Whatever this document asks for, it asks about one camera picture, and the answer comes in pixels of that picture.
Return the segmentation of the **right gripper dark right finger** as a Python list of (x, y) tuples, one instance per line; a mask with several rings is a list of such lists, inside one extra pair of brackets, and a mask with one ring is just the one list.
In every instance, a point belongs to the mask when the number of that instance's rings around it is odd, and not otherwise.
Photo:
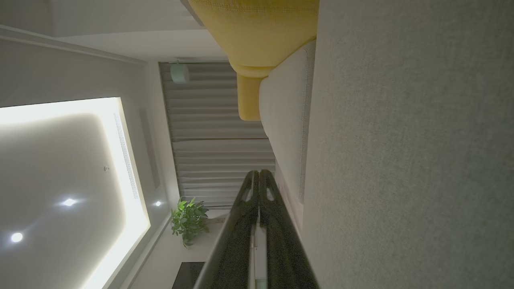
[(318, 289), (297, 229), (269, 170), (259, 173), (259, 209), (267, 232), (267, 287)]

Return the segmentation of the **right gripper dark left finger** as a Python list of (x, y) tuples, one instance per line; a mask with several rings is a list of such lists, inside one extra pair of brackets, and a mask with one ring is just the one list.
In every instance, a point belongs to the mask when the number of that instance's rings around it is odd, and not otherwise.
[(259, 172), (250, 171), (222, 226), (213, 251), (195, 282), (195, 289), (246, 289), (252, 226), (258, 212)]

